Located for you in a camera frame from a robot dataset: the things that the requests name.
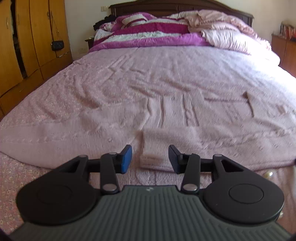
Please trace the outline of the pink ruffled blanket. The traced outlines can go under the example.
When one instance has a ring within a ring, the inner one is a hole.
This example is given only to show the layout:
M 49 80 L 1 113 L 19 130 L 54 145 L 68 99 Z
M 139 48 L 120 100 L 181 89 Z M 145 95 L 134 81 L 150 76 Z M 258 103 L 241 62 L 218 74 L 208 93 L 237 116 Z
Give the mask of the pink ruffled blanket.
M 202 9 L 199 11 L 182 11 L 167 16 L 170 19 L 184 19 L 188 23 L 190 33 L 202 32 L 203 30 L 233 30 L 241 32 L 253 39 L 258 34 L 252 27 L 236 16 L 227 15 L 220 11 Z

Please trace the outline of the dark wooden nightstand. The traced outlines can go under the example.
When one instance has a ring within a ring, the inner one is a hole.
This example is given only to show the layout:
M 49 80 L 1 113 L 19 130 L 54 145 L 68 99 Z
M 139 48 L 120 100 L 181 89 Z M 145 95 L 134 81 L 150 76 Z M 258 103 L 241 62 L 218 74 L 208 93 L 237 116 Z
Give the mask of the dark wooden nightstand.
M 94 44 L 94 37 L 86 39 L 85 42 L 88 44 L 88 49 L 91 49 Z

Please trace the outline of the stack of books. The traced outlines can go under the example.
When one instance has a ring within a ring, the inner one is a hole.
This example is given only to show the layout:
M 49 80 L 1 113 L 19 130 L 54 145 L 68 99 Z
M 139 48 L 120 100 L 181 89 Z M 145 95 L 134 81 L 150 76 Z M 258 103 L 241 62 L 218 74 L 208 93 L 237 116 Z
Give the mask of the stack of books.
M 280 25 L 280 35 L 286 40 L 295 39 L 295 25 L 288 21 L 282 21 Z

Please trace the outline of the dark wooden headboard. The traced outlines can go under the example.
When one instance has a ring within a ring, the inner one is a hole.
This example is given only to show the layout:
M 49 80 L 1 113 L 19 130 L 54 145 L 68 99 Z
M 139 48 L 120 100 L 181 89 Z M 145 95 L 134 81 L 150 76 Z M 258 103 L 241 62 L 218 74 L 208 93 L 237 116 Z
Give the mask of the dark wooden headboard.
M 146 12 L 154 16 L 168 16 L 182 11 L 208 9 L 236 16 L 249 26 L 252 26 L 254 19 L 252 14 L 233 9 L 219 1 L 213 0 L 140 0 L 113 4 L 109 9 L 111 10 L 111 14 L 116 17 L 136 12 Z

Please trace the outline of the magenta white striped quilt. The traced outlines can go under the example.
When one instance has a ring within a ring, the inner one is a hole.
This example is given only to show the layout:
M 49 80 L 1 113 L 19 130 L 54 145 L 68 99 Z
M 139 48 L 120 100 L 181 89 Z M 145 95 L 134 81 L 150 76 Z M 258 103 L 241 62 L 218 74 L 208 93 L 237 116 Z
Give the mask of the magenta white striped quilt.
M 138 12 L 119 16 L 115 21 L 99 26 L 89 52 L 119 48 L 210 45 L 201 34 L 190 33 L 188 27 L 188 21 L 178 15 L 156 17 Z

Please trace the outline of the black clothes pile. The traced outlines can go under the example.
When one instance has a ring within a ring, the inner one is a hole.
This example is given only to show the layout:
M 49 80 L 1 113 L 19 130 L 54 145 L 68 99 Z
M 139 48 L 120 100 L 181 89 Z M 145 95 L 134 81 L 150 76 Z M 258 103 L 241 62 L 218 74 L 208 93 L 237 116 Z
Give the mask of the black clothes pile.
M 96 22 L 93 25 L 93 29 L 94 29 L 94 31 L 102 29 L 107 32 L 111 32 L 111 29 L 113 28 L 115 20 L 116 20 L 116 16 L 114 16 L 114 15 L 106 16 L 103 20 Z

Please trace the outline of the yellow wooden wardrobe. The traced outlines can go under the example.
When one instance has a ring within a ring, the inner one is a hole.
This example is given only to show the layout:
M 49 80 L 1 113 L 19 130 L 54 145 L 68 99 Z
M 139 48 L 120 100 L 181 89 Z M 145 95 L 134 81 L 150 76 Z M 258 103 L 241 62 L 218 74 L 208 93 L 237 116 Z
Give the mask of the yellow wooden wardrobe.
M 1 1 L 2 118 L 72 62 L 64 1 Z

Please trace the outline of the wooden side cabinet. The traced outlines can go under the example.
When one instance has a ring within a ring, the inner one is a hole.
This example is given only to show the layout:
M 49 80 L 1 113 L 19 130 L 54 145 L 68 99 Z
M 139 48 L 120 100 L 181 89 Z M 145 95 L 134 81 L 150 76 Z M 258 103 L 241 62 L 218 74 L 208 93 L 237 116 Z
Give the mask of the wooden side cabinet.
M 272 35 L 271 48 L 280 58 L 279 66 L 296 76 L 296 43 L 278 35 Z

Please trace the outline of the small black hanging bag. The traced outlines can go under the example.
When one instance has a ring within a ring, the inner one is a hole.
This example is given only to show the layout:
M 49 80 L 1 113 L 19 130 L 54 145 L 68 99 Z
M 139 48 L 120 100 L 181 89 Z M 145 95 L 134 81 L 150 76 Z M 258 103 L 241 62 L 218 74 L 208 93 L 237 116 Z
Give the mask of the small black hanging bag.
M 58 40 L 58 41 L 53 41 L 51 43 L 51 49 L 52 51 L 60 51 L 64 48 L 64 41 L 63 40 Z

